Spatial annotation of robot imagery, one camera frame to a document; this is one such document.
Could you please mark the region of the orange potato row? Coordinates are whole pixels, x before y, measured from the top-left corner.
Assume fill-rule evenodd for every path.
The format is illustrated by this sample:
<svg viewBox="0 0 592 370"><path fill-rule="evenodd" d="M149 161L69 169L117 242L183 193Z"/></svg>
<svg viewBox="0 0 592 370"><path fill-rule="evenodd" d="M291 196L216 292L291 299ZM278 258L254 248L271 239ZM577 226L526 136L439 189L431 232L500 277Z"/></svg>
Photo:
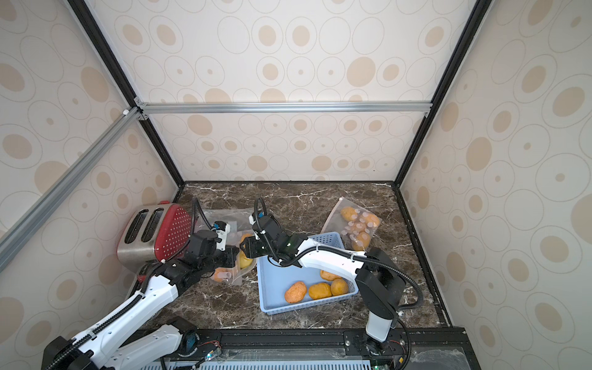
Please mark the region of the orange potato row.
<svg viewBox="0 0 592 370"><path fill-rule="evenodd" d="M211 277L215 282L231 283L233 281L233 273L226 268L218 268Z"/></svg>
<svg viewBox="0 0 592 370"><path fill-rule="evenodd" d="M253 234L243 234L240 238L239 245L242 245L249 237L253 237Z"/></svg>

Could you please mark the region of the clear pink zipper bag spare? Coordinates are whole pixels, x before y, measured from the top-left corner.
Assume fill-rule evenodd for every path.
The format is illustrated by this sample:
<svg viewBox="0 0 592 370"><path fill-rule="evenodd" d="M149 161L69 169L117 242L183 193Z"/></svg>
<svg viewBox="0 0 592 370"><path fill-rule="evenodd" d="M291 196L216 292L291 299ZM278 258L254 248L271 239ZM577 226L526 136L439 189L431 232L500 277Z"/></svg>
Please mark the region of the clear pink zipper bag spare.
<svg viewBox="0 0 592 370"><path fill-rule="evenodd" d="M233 273L233 281L231 283L225 283L225 284L237 285L237 286L238 285L242 285L245 275L248 272L250 272L250 271L252 271L254 269L254 267L256 265L256 260L252 259L253 260L253 263L252 263L251 267L246 268L244 270L241 270L240 269L240 265L239 265L239 260L238 260L238 255L239 255L239 252L241 251L240 245L238 245L238 246L227 245L227 246L236 247L237 248L237 254L234 257L234 266L232 268L226 268L226 269L229 269L229 270L232 271L232 273Z"/></svg>

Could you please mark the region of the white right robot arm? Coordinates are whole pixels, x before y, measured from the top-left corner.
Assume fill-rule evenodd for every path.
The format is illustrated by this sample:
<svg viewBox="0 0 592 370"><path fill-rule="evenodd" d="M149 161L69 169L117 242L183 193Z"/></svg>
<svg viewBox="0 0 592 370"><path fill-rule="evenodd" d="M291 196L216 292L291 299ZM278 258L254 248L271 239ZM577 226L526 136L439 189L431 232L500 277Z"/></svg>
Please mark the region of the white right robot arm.
<svg viewBox="0 0 592 370"><path fill-rule="evenodd" d="M268 256L278 268L315 268L355 283L369 311L366 334L376 343L387 341L401 311L423 304L419 284L379 248L333 248L304 234L288 233L272 214L260 211L251 214L249 222L254 236L240 243L247 257Z"/></svg>

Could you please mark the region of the orange potato back row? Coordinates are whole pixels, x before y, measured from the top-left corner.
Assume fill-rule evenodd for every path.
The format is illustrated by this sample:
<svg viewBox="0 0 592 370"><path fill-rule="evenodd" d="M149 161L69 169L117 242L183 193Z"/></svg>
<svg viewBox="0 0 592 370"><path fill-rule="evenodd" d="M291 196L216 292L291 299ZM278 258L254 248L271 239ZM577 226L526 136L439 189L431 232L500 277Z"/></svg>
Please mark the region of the orange potato back row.
<svg viewBox="0 0 592 370"><path fill-rule="evenodd" d="M239 245L242 245L249 237L253 237L253 234L243 234L240 238Z"/></svg>

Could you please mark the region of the green yellow potato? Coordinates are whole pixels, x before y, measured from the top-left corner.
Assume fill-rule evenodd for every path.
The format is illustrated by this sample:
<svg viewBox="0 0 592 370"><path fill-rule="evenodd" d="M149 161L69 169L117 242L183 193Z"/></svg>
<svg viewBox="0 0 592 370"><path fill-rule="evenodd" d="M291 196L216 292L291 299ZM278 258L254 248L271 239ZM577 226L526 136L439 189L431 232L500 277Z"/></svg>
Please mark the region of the green yellow potato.
<svg viewBox="0 0 592 370"><path fill-rule="evenodd" d="M240 265L241 270L251 267L251 265L253 263L253 260L251 258L247 257L243 251L239 252L238 260L239 260L239 265Z"/></svg>

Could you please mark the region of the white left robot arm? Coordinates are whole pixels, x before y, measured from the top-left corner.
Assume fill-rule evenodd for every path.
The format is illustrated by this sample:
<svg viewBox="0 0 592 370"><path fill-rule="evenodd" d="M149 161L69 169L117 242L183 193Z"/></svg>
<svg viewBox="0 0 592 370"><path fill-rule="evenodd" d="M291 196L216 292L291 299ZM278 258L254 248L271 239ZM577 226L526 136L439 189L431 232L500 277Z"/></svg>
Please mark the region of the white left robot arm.
<svg viewBox="0 0 592 370"><path fill-rule="evenodd" d="M155 264L140 288L123 304L88 329L46 346L44 369L137 369L163 356L190 354L197 346L196 329L183 319L162 325L128 342L158 311L182 296L218 268L234 267L239 249L223 245L215 231L192 234L179 254Z"/></svg>

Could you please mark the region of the clear blue zipper bag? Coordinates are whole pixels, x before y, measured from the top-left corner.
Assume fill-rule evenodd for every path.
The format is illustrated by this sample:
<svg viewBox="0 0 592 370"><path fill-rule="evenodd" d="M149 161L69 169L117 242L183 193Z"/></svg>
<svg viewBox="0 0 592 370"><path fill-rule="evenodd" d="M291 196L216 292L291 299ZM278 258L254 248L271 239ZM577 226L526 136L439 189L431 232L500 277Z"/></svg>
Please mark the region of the clear blue zipper bag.
<svg viewBox="0 0 592 370"><path fill-rule="evenodd" d="M253 234L252 226L249 223L251 211L248 209L204 210L203 212L211 224L223 221L231 227L227 236L227 245L238 246L243 236Z"/></svg>

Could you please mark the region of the clear pink zipper bag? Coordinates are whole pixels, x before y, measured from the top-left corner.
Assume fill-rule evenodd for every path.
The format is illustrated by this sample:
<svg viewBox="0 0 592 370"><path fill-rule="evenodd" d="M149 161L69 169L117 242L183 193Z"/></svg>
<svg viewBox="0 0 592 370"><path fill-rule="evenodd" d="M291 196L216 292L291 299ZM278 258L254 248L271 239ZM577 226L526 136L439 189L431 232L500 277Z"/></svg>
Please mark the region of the clear pink zipper bag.
<svg viewBox="0 0 592 370"><path fill-rule="evenodd" d="M351 200L340 197L322 228L322 234L336 232L347 249L366 251L382 219Z"/></svg>

